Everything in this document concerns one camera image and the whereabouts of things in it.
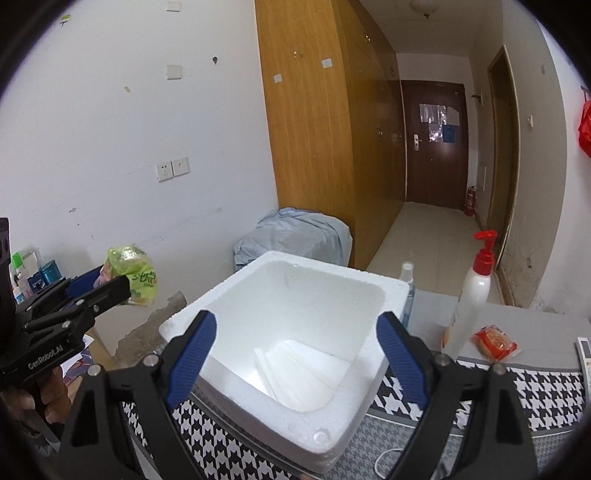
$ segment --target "food packet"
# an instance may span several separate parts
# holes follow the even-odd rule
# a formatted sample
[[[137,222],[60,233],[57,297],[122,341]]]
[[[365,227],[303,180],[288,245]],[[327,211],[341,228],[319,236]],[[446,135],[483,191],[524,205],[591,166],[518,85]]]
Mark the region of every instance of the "food packet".
[[[472,343],[491,362],[500,362],[520,352],[518,345],[496,325],[478,330],[472,335]]]
[[[148,307],[154,303],[158,287],[156,272],[148,255],[137,245],[109,248],[94,287],[122,275],[129,279],[131,298],[127,304]]]

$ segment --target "white wall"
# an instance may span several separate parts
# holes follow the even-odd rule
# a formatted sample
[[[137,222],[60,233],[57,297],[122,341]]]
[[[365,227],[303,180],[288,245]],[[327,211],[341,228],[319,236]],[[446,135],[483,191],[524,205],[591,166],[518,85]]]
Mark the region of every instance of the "white wall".
[[[468,114],[468,183],[476,185],[478,171],[478,117],[474,95],[472,68],[467,57],[397,53],[401,80],[426,80],[431,82],[461,83],[466,89]]]
[[[156,304],[98,320],[111,353],[176,291],[192,301],[231,274],[234,243],[277,207],[254,0],[166,5],[79,2],[0,104],[13,248],[39,247],[65,275],[130,242],[154,262]],[[167,64],[185,77],[167,81]],[[191,173],[158,184],[154,166],[184,156]]]
[[[470,55],[475,89],[485,93],[484,106],[478,109],[477,210],[483,222],[490,205],[494,159],[488,67],[503,43],[515,78],[521,150],[515,212],[502,266],[517,305],[530,307],[548,264],[562,211],[567,158],[564,106],[556,68],[535,18],[515,0],[487,0]],[[530,115],[534,117],[533,129],[527,124]]]
[[[566,188],[556,243],[533,306],[540,310],[591,318],[591,158],[579,147],[583,80],[550,34],[566,115]]]

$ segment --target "tiled floor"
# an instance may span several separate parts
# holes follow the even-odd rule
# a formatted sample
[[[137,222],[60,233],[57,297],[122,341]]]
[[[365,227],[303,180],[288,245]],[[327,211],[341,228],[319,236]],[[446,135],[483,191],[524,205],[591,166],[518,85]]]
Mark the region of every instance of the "tiled floor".
[[[417,288],[458,296],[482,248],[473,239],[478,230],[474,218],[459,210],[405,203],[368,271],[398,278],[402,262],[410,260]],[[496,275],[488,301],[503,303]]]

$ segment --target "bottle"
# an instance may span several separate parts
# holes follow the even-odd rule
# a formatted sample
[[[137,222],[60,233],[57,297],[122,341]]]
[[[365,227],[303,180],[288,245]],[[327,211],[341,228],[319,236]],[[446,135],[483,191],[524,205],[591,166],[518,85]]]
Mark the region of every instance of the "bottle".
[[[410,320],[410,312],[413,309],[414,301],[414,283],[413,283],[414,264],[412,262],[403,262],[402,271],[400,272],[400,280],[408,283],[410,287],[408,291],[407,301],[404,304],[404,311],[402,312],[402,326],[408,330],[408,321]]]
[[[26,299],[32,297],[33,290],[31,289],[31,286],[28,282],[29,273],[22,263],[22,257],[19,252],[12,256],[12,266],[14,267],[14,271],[17,273],[16,282],[18,287],[21,289],[22,294]]]
[[[25,301],[25,296],[22,294],[20,287],[14,287],[12,294],[14,295],[17,304]]]
[[[476,240],[485,241],[485,247],[478,252],[474,265],[466,275],[456,310],[441,340],[441,351],[453,360],[460,355],[464,344],[470,339],[478,314],[488,300],[491,273],[495,265],[492,248],[495,245],[496,236],[497,233],[494,230],[474,235]]]

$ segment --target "white cable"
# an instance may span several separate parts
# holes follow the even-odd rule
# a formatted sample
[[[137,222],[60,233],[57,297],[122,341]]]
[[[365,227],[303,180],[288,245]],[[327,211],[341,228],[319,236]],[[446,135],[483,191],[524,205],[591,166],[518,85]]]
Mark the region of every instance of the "white cable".
[[[378,458],[376,458],[376,461],[374,463],[374,472],[375,474],[380,477],[382,480],[386,480],[386,477],[382,476],[379,472],[378,472],[378,462],[380,461],[380,459],[386,455],[386,453],[390,453],[390,452],[403,452],[404,449],[403,448],[390,448],[390,450],[386,450],[385,452],[382,452],[379,454]]]

